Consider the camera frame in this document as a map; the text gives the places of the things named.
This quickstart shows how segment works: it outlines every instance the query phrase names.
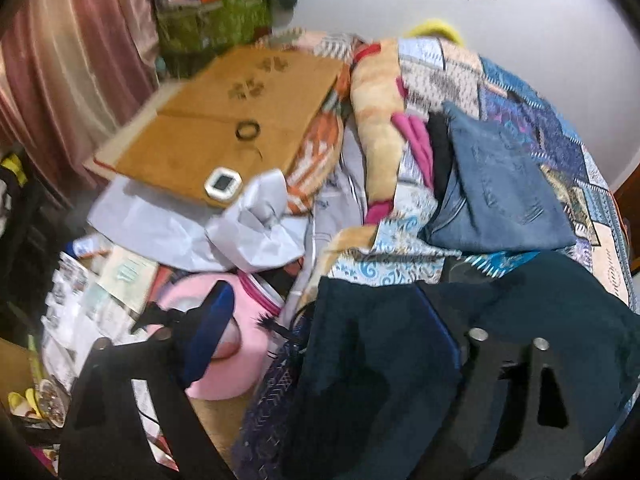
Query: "pink cloth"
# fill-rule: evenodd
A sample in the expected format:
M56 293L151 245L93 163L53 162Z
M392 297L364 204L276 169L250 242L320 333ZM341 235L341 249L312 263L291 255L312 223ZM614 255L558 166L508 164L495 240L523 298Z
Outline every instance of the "pink cloth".
M391 122L409 142L424 185L433 189L433 149L424 121L420 117L398 112L391 115Z
M364 218L364 224L378 225L380 221L388 216L394 210L394 202L386 200L384 202L374 202L369 205L367 216Z

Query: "cardboard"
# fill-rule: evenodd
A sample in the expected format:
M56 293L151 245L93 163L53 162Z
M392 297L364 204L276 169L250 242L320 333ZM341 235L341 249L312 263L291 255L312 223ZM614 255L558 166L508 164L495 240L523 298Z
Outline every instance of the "cardboard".
M244 184L274 168L286 174L342 67L340 60L301 52L236 48L159 108L115 169L187 198L229 206L206 195L211 172L230 168ZM260 134L239 140L241 121L256 121Z

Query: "curtain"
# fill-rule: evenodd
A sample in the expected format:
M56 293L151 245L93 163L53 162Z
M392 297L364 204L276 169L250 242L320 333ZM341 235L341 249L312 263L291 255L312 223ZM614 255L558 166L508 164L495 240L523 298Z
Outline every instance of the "curtain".
M62 197L157 87L148 0L26 0L0 41L0 145L20 142Z

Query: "white wall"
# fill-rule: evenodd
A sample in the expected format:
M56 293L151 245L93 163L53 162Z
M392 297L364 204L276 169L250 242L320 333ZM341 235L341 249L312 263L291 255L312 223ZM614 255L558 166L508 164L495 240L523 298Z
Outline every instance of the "white wall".
M640 162L640 48L609 0L300 0L288 25L382 38L428 18L545 95L612 188Z

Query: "blue denim jeans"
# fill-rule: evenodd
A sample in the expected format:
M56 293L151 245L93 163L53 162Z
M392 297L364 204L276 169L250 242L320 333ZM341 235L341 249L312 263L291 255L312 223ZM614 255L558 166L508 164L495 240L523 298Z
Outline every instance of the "blue denim jeans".
M456 156L427 241L476 254L574 245L562 205L508 128L475 120L451 102L444 111Z

